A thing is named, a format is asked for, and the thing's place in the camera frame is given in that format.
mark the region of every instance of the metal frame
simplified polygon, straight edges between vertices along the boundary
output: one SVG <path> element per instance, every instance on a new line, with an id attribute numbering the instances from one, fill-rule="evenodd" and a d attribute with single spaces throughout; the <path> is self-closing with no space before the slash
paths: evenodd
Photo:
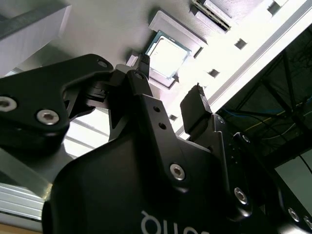
<path id="1" fill-rule="evenodd" d="M 284 99 L 280 96 L 280 94 L 270 85 L 267 77 L 274 70 L 274 68 L 280 63 L 283 62 L 285 69 L 285 77 L 287 82 L 287 87 L 289 90 L 291 107 L 284 101 Z M 253 96 L 255 91 L 259 88 L 260 85 L 264 85 L 264 87 L 268 90 L 268 92 L 273 96 L 273 98 L 278 102 L 278 104 L 284 109 L 285 115 L 271 115 L 266 113 L 256 113 L 250 111 L 241 111 L 240 109 L 245 105 L 245 103 Z M 304 133 L 309 132 L 308 127 L 301 121 L 300 112 L 302 111 L 302 106 L 297 105 L 295 102 L 294 91 L 293 91 L 293 83 L 291 72 L 289 69 L 289 62 L 287 57 L 286 49 L 275 59 L 275 61 L 271 64 L 271 66 L 264 73 L 262 78 L 249 90 L 249 92 L 245 95 L 245 97 L 241 100 L 235 110 L 227 109 L 226 111 L 231 112 L 233 114 L 239 115 L 248 115 L 248 116 L 259 116 L 259 117 L 270 117 L 274 119 L 287 119 L 289 117 L 292 118 L 297 127 Z"/>
<path id="2" fill-rule="evenodd" d="M 70 5 L 60 2 L 0 22 L 0 77 L 62 35 Z"/>

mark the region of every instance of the black metal bracket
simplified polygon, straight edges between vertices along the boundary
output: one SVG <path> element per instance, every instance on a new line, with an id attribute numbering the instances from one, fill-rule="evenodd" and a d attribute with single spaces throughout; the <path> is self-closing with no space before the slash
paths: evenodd
<path id="1" fill-rule="evenodd" d="M 257 155 L 253 144 L 242 133 L 236 133 L 234 140 L 243 156 L 244 170 L 248 172 L 251 196 L 280 233 L 285 230 L 310 232 L 304 217 L 310 214 L 292 193 L 278 173 L 265 165 Z"/>
<path id="2" fill-rule="evenodd" d="M 85 55 L 62 63 L 0 79 L 0 96 L 12 98 L 17 107 L 0 112 L 0 145 L 28 150 L 56 150 L 69 128 L 69 118 L 94 110 L 81 96 L 90 79 L 109 78 L 113 66 L 97 55 Z M 52 110 L 55 124 L 43 124 L 36 115 Z"/>
<path id="3" fill-rule="evenodd" d="M 186 192 L 191 183 L 191 178 L 187 175 L 187 163 L 178 146 L 165 107 L 160 100 L 153 98 L 147 77 L 140 71 L 129 71 L 124 89 L 131 92 L 129 99 L 133 100 L 130 102 L 131 110 L 128 110 L 133 117 L 130 122 L 138 123 L 142 134 L 149 139 L 152 148 L 150 157 L 156 158 L 158 172 L 155 175 L 169 182 L 173 188 Z"/>
<path id="4" fill-rule="evenodd" d="M 200 86 L 194 86 L 181 103 L 185 132 L 191 141 L 211 150 L 220 160 L 223 190 L 227 210 L 231 220 L 243 220 L 252 214 L 253 204 L 242 169 L 242 161 L 225 121 L 212 114 L 207 99 Z"/>

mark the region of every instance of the black cable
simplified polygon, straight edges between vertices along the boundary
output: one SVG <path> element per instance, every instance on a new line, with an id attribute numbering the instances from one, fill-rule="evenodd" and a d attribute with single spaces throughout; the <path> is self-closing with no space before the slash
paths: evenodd
<path id="1" fill-rule="evenodd" d="M 261 119 L 255 117 L 255 116 L 251 116 L 251 115 L 245 115 L 245 116 L 248 116 L 248 117 L 252 117 L 252 118 L 257 119 L 258 121 L 260 121 L 261 123 L 263 123 L 264 125 L 266 125 L 268 128 L 270 128 L 271 130 L 273 130 L 274 132 L 276 132 L 276 134 L 280 135 L 280 136 L 287 142 L 287 139 L 286 139 L 281 133 L 279 133 L 276 129 L 274 129 L 272 126 L 268 125 L 267 123 L 265 123 L 265 122 L 262 121 Z"/>
<path id="2" fill-rule="evenodd" d="M 287 129 L 288 129 L 290 126 L 293 125 L 293 122 L 290 122 L 290 123 L 279 123 L 279 124 L 276 124 L 276 125 L 271 125 L 271 127 L 274 128 L 274 127 L 280 127 L 280 126 L 284 126 L 284 125 L 287 125 L 287 126 L 288 126 Z M 265 131 L 265 133 L 262 134 L 261 139 L 264 138 L 264 136 L 265 136 L 270 130 L 271 130 L 271 129 L 268 128 L 268 129 Z"/>
<path id="3" fill-rule="evenodd" d="M 301 158 L 301 160 L 304 162 L 304 164 L 307 166 L 307 168 L 309 169 L 310 173 L 312 174 L 312 170 L 311 167 L 308 165 L 308 163 L 305 161 L 305 159 L 303 158 L 303 156 L 299 155 L 299 157 Z"/>

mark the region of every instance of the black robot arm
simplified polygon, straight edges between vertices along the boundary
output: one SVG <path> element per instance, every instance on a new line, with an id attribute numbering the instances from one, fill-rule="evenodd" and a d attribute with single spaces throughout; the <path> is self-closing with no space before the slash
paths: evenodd
<path id="1" fill-rule="evenodd" d="M 199 85 L 181 103 L 185 141 L 137 70 L 85 55 L 0 79 L 0 171 L 45 199 L 44 234 L 312 233 L 309 213 Z M 109 109 L 110 140 L 72 160 L 69 123 Z"/>

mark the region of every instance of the rectangular slot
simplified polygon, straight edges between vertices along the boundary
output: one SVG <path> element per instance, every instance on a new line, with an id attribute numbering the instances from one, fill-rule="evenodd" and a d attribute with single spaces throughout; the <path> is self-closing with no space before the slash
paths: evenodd
<path id="1" fill-rule="evenodd" d="M 210 72 L 208 72 L 208 74 L 212 76 L 213 78 L 216 78 L 217 75 L 219 75 L 220 73 L 217 70 L 212 69 Z"/>
<path id="2" fill-rule="evenodd" d="M 235 46 L 238 48 L 238 49 L 243 49 L 245 47 L 245 45 L 247 45 L 247 43 L 243 40 L 243 39 L 239 39 L 237 41 L 237 43 L 235 44 Z"/>
<path id="3" fill-rule="evenodd" d="M 207 6 L 203 5 L 199 0 L 192 0 L 192 2 L 200 12 L 215 23 L 215 25 L 217 25 L 222 31 L 227 32 L 230 30 L 231 27 L 225 21 L 208 9 Z"/>
<path id="4" fill-rule="evenodd" d="M 273 3 L 269 6 L 268 8 L 268 11 L 271 13 L 271 15 L 275 15 L 278 10 L 280 9 L 281 7 L 276 3 L 276 1 L 273 1 Z"/>
<path id="5" fill-rule="evenodd" d="M 174 116 L 174 115 L 169 115 L 169 120 L 175 121 L 176 119 L 177 119 L 176 116 Z"/>
<path id="6" fill-rule="evenodd" d="M 219 7 L 211 2 L 211 0 L 200 0 L 202 5 L 206 6 L 210 11 L 217 15 L 220 19 L 228 24 L 234 23 L 231 17 L 229 17 L 225 12 L 223 12 Z"/>

